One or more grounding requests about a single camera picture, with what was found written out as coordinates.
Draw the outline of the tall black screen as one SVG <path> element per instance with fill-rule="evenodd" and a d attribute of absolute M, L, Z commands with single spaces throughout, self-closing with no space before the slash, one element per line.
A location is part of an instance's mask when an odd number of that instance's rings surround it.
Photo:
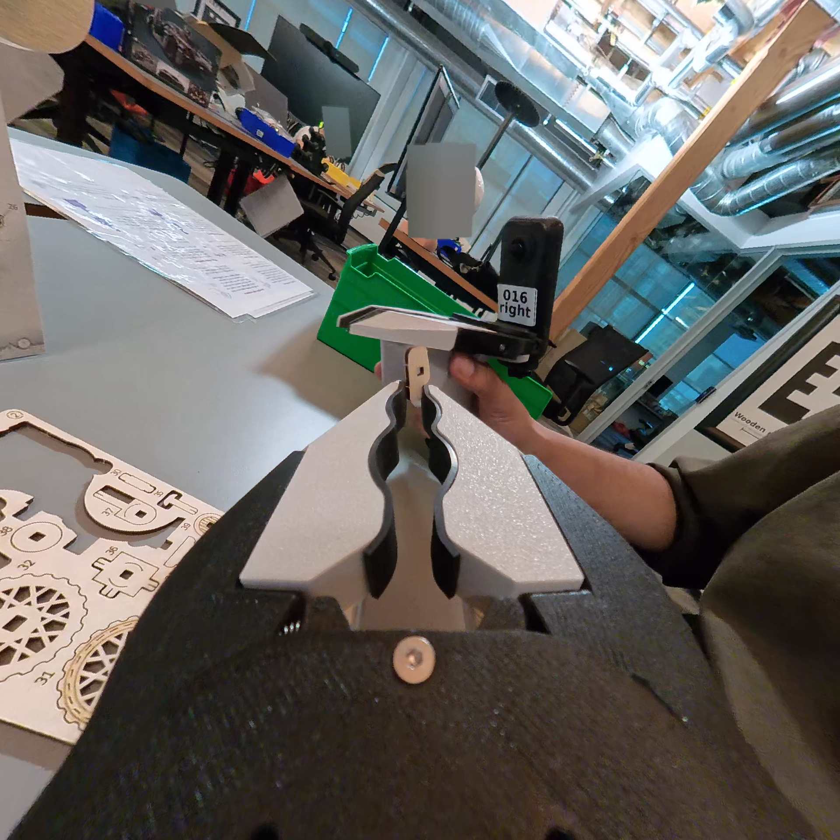
<path fill-rule="evenodd" d="M 459 107 L 460 98 L 448 71 L 444 65 L 439 65 L 432 86 L 423 101 L 423 106 L 408 135 L 400 159 L 393 170 L 393 177 L 387 188 L 388 195 L 399 202 L 405 200 L 409 148 L 414 144 L 424 145 L 442 142 L 449 125 L 458 113 Z"/>

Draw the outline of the small wooden puzzle piece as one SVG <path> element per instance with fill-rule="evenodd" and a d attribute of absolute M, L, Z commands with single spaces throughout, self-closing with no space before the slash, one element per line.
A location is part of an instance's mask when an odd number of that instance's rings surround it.
<path fill-rule="evenodd" d="M 424 388 L 431 378 L 431 367 L 427 349 L 411 346 L 405 352 L 405 382 L 407 400 L 415 407 L 420 407 Z"/>

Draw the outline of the green plastic bin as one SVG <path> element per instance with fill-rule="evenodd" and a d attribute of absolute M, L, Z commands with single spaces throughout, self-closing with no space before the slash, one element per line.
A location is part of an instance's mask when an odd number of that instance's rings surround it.
<path fill-rule="evenodd" d="M 364 368 L 373 370 L 381 363 L 381 342 L 356 337 L 339 329 L 338 316 L 346 312 L 373 306 L 385 306 L 438 313 L 467 313 L 453 299 L 447 297 L 412 269 L 394 259 L 382 257 L 375 246 L 351 250 L 345 264 L 339 285 L 332 295 L 327 314 L 318 331 L 318 339 L 341 352 Z M 446 384 L 448 363 L 430 364 L 430 382 L 438 385 L 457 401 L 466 399 L 466 392 L 456 383 Z M 515 394 L 533 418 L 538 418 L 550 402 L 550 392 L 545 385 L 538 384 L 533 376 L 530 384 L 540 385 L 529 394 Z"/>

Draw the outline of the printed toy box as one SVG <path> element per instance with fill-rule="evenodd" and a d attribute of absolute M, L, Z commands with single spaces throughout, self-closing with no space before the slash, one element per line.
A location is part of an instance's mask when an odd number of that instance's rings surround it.
<path fill-rule="evenodd" d="M 122 54 L 207 109 L 217 91 L 222 52 L 175 10 L 127 2 Z"/>

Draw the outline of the black webcam bar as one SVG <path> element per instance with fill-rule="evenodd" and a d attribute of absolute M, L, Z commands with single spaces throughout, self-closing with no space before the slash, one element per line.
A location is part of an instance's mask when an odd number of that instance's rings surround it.
<path fill-rule="evenodd" d="M 357 75 L 359 66 L 348 56 L 337 49 L 330 41 L 320 36 L 312 36 L 310 41 L 326 56 L 331 62 L 347 70 L 352 75 Z"/>

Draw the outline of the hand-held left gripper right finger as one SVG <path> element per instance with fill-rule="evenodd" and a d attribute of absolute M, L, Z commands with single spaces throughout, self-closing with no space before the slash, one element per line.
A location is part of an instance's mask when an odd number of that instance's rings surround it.
<path fill-rule="evenodd" d="M 519 450 L 435 385 L 423 389 L 422 415 L 440 484 L 438 588 L 462 599 L 579 591 L 584 573 Z"/>

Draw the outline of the person's right hand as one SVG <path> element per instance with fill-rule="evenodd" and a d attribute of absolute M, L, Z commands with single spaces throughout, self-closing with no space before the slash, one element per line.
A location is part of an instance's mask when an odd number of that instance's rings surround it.
<path fill-rule="evenodd" d="M 454 353 L 449 373 L 470 394 L 470 407 L 484 424 L 523 454 L 538 453 L 539 424 L 488 364 Z"/>

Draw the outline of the silver ventilation duct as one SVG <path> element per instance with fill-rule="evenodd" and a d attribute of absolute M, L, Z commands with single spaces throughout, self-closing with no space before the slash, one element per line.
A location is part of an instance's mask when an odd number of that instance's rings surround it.
<path fill-rule="evenodd" d="M 838 56 L 815 49 L 755 110 L 698 175 L 687 194 L 735 217 L 775 203 L 838 172 Z M 614 124 L 597 136 L 627 172 L 650 179 L 687 147 L 700 119 L 673 97 L 636 104 L 603 72 L 589 86 Z"/>

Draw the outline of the framed marker poster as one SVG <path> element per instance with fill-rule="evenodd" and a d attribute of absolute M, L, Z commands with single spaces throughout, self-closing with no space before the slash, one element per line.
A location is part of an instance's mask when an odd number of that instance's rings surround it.
<path fill-rule="evenodd" d="M 739 399 L 715 432 L 731 445 L 744 447 L 838 405 L 839 318 L 834 318 L 750 395 Z"/>

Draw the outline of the person's olive shirt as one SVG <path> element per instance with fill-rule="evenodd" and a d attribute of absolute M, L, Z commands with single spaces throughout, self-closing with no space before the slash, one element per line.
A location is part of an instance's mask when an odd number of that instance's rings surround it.
<path fill-rule="evenodd" d="M 838 838 L 839 411 L 717 461 L 654 468 L 675 539 L 646 560 L 700 589 L 700 625 L 738 727 L 817 838 Z"/>

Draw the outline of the small blue parts bin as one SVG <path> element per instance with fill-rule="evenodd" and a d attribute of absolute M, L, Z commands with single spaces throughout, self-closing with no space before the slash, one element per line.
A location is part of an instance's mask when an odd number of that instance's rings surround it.
<path fill-rule="evenodd" d="M 281 156 L 291 158 L 296 143 L 285 129 L 248 108 L 237 108 L 236 115 L 247 133 Z"/>
<path fill-rule="evenodd" d="M 120 52 L 125 36 L 125 23 L 119 5 L 95 1 L 89 35 L 109 49 Z"/>

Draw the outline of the long wooden workbench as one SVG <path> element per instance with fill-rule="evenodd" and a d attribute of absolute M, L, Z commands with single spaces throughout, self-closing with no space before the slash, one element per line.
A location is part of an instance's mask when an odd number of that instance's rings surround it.
<path fill-rule="evenodd" d="M 230 122 L 217 112 L 202 108 L 92 35 L 87 35 L 67 56 L 80 62 L 89 90 L 124 92 L 152 117 L 181 131 L 184 138 L 201 140 L 218 149 L 219 158 L 206 198 L 228 214 L 236 215 L 245 184 L 256 170 L 279 170 L 290 176 L 293 185 L 304 180 L 324 193 L 340 196 L 346 203 L 355 197 L 347 188 L 309 172 L 291 157 L 271 149 L 244 131 L 240 122 Z"/>

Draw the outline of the open cardboard box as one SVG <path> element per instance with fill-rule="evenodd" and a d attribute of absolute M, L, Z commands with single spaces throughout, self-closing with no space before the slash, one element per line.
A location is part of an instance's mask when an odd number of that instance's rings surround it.
<path fill-rule="evenodd" d="M 244 57 L 266 59 L 271 55 L 254 36 L 240 28 L 198 20 L 191 14 L 185 16 L 185 21 L 220 50 L 217 81 L 223 89 L 228 92 L 256 89 L 255 79 L 259 73 L 244 61 Z"/>

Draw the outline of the black swivel chair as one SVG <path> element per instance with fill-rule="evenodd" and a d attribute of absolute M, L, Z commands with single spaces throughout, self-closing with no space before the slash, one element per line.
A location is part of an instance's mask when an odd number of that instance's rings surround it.
<path fill-rule="evenodd" d="M 310 222 L 312 233 L 344 248 L 344 240 L 347 237 L 351 222 L 357 213 L 364 209 L 365 202 L 379 189 L 386 176 L 392 174 L 396 167 L 396 163 L 381 164 L 349 198 L 344 199 L 341 206 L 332 214 L 323 211 L 318 206 L 318 212 Z"/>

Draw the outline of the plastic-sleeved paper sheets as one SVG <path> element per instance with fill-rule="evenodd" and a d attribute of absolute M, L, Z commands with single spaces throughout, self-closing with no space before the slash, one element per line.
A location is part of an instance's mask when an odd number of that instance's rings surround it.
<path fill-rule="evenodd" d="M 24 192 L 231 319 L 314 290 L 125 167 L 11 141 Z"/>

